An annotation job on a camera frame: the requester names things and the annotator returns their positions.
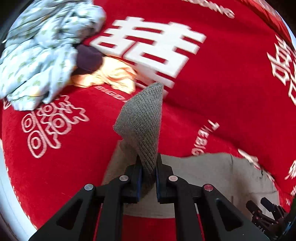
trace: light blue cloth with green print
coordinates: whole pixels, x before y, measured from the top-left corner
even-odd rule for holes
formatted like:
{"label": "light blue cloth with green print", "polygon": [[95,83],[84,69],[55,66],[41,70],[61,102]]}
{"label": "light blue cloth with green print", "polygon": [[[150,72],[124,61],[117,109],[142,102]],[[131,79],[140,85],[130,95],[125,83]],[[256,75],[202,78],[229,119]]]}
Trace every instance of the light blue cloth with green print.
{"label": "light blue cloth with green print", "polygon": [[50,103],[76,65],[73,44],[98,32],[105,18],[91,0],[35,0],[8,32],[0,58],[0,98],[15,110]]}

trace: yellow cloth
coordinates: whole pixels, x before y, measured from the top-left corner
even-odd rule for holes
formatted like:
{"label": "yellow cloth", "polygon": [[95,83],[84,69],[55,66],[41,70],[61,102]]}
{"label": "yellow cloth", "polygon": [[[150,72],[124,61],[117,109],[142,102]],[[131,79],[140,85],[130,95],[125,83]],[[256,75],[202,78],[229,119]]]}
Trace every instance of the yellow cloth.
{"label": "yellow cloth", "polygon": [[112,57],[103,57],[102,66],[92,74],[74,75],[71,81],[74,86],[87,88],[92,85],[111,85],[115,90],[131,94],[136,90],[135,71],[123,61]]}

